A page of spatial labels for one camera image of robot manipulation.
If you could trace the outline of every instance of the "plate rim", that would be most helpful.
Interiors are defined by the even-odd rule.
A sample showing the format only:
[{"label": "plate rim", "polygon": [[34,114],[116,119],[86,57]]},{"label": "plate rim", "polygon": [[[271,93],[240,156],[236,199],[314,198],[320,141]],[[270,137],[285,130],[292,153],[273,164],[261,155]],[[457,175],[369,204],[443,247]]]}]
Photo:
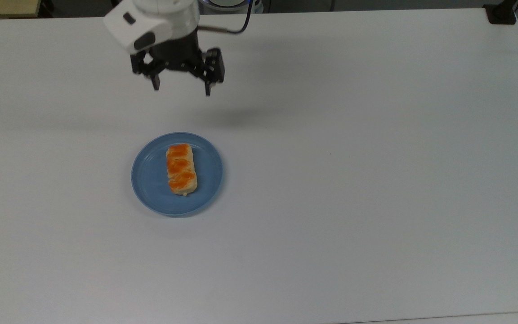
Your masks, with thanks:
[{"label": "plate rim", "polygon": [[[216,191],[213,193],[213,195],[211,195],[209,197],[209,199],[203,204],[201,205],[200,207],[197,207],[196,209],[193,209],[193,211],[187,211],[185,213],[179,213],[179,214],[169,214],[169,213],[164,213],[162,211],[157,211],[156,209],[150,207],[145,201],[143,201],[141,199],[141,196],[138,195],[137,193],[137,189],[135,188],[135,182],[134,182],[134,170],[135,170],[135,166],[137,165],[138,163],[138,158],[139,156],[141,155],[141,153],[149,146],[151,145],[153,142],[156,142],[157,140],[161,139],[162,137],[166,137],[166,136],[169,136],[169,135],[188,135],[188,136],[194,136],[194,137],[197,137],[205,142],[207,142],[207,144],[215,151],[215,153],[217,154],[218,158],[219,158],[219,162],[220,162],[220,171],[221,171],[221,177],[219,179],[219,184],[217,186],[217,189]],[[131,166],[131,187],[133,188],[133,193],[135,194],[135,196],[137,197],[137,199],[141,202],[142,205],[144,205],[145,207],[147,207],[149,210],[153,211],[153,212],[156,212],[158,213],[159,215],[164,215],[164,216],[167,216],[167,217],[171,217],[171,218],[183,218],[183,217],[188,217],[188,216],[193,216],[194,214],[196,213],[199,213],[201,211],[203,211],[204,209],[207,209],[207,207],[209,207],[211,205],[211,203],[213,203],[213,201],[218,197],[221,189],[223,188],[223,179],[224,179],[224,166],[223,166],[223,160],[221,158],[221,154],[219,153],[218,149],[213,145],[213,143],[211,143],[210,141],[208,141],[207,138],[204,138],[203,136],[201,135],[196,135],[194,133],[189,133],[189,132],[186,132],[186,131],[175,131],[175,132],[172,132],[172,133],[167,133],[167,134],[164,134],[164,135],[160,135],[154,139],[152,139],[151,141],[149,141],[145,146],[142,147],[141,150],[139,150],[138,154],[135,156],[135,160],[133,161],[133,165]]]}]

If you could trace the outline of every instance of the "blue plate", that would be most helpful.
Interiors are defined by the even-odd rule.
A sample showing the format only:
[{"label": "blue plate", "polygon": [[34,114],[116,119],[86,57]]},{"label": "blue plate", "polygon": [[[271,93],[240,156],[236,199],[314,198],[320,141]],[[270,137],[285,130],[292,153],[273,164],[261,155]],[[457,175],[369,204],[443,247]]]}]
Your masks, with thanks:
[{"label": "blue plate", "polygon": [[[167,184],[167,158],[171,145],[188,143],[193,148],[197,189],[189,195],[175,195]],[[170,133],[152,140],[139,152],[131,171],[131,184],[139,200],[154,212],[191,216],[214,200],[223,181],[223,164],[215,147],[191,133]]]}]

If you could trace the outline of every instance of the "floor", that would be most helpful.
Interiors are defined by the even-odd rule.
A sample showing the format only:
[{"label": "floor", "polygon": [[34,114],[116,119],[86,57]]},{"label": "floor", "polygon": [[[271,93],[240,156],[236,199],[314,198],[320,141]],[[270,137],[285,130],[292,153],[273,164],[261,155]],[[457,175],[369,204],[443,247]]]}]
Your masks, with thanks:
[{"label": "floor", "polygon": [[[53,0],[54,17],[100,17],[111,10],[111,0]],[[331,0],[263,0],[271,13],[329,11]],[[481,8],[500,0],[336,0],[335,11]]]}]

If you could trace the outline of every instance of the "table surface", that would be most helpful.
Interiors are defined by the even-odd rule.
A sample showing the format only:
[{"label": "table surface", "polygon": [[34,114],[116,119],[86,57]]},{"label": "table surface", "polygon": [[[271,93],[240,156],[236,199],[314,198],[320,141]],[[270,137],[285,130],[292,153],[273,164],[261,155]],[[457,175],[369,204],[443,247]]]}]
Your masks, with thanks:
[{"label": "table surface", "polygon": [[[0,21],[0,324],[518,311],[518,24],[270,14],[199,38],[224,52],[210,98],[179,72],[154,92],[100,18]],[[186,219],[130,183],[174,131],[226,170]]]},{"label": "table surface", "polygon": [[0,18],[37,17],[41,0],[0,0]]},{"label": "table surface", "polygon": [[382,324],[518,324],[518,313],[387,320]]}]

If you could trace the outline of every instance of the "cable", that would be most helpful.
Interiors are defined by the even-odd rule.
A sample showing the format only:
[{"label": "cable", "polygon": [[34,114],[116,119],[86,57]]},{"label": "cable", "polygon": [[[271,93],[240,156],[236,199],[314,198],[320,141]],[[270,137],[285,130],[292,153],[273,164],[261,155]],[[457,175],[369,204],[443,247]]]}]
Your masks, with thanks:
[{"label": "cable", "polygon": [[245,18],[245,24],[243,24],[243,28],[239,29],[238,31],[230,31],[227,29],[227,32],[233,35],[240,34],[247,29],[247,25],[249,24],[249,19],[251,18],[251,10],[253,10],[253,2],[255,0],[249,0],[249,7],[247,8],[247,17]]},{"label": "cable", "polygon": [[249,25],[249,19],[251,18],[251,10],[253,10],[253,2],[255,0],[249,0],[249,7],[247,8],[247,17],[245,18],[245,24],[243,24],[243,27],[239,29],[238,31],[231,31],[229,29],[226,29],[224,27],[214,27],[214,26],[199,26],[197,27],[200,31],[206,31],[206,32],[215,32],[215,33],[228,33],[237,35],[245,31],[247,29],[247,25]]}]

